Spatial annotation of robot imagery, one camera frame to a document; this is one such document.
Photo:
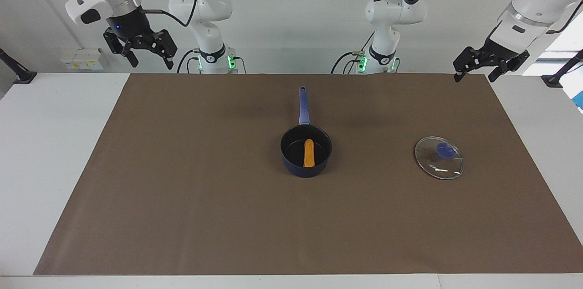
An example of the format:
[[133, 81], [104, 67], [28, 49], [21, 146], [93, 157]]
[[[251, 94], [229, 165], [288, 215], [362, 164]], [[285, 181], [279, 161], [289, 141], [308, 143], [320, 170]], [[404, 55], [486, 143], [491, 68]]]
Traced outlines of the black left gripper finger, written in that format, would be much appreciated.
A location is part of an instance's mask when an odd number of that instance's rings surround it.
[[454, 81], [460, 82], [470, 71], [483, 67], [483, 56], [482, 50], [467, 46], [453, 62]]
[[496, 81], [502, 75], [508, 72], [515, 72], [522, 65], [522, 56], [517, 56], [508, 61], [502, 61], [498, 66], [487, 76], [489, 82]]

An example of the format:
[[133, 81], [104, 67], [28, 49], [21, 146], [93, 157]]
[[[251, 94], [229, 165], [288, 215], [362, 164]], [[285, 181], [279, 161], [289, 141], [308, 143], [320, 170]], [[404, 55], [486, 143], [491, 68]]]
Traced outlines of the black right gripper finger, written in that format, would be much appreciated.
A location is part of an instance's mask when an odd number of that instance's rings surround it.
[[128, 38], [118, 37], [112, 29], [106, 29], [103, 37], [113, 54], [125, 57], [132, 67], [137, 67], [139, 61], [132, 51], [132, 44]]
[[177, 46], [168, 30], [162, 30], [162, 57], [168, 70], [173, 69]]

